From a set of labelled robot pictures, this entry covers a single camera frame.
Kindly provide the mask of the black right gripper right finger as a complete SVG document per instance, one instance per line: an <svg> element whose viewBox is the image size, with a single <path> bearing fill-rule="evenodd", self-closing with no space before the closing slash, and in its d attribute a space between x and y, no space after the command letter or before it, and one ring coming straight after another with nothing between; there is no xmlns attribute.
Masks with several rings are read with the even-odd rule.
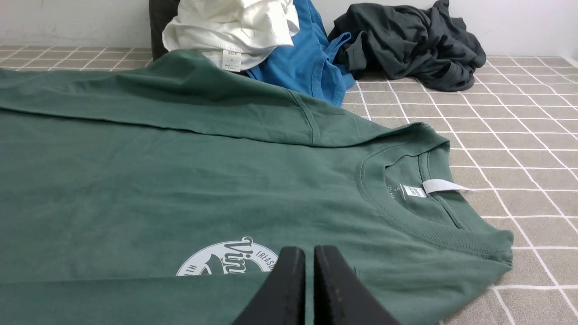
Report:
<svg viewBox="0 0 578 325"><path fill-rule="evenodd" d="M398 325L335 246L314 248L314 324Z"/></svg>

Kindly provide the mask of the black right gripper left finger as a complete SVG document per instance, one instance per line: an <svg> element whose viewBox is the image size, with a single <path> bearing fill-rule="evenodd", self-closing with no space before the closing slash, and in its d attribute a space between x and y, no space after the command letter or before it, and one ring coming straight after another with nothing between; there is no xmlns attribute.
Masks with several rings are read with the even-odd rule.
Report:
<svg viewBox="0 0 578 325"><path fill-rule="evenodd" d="M305 263L302 249L283 247L273 271L234 325L305 324Z"/></svg>

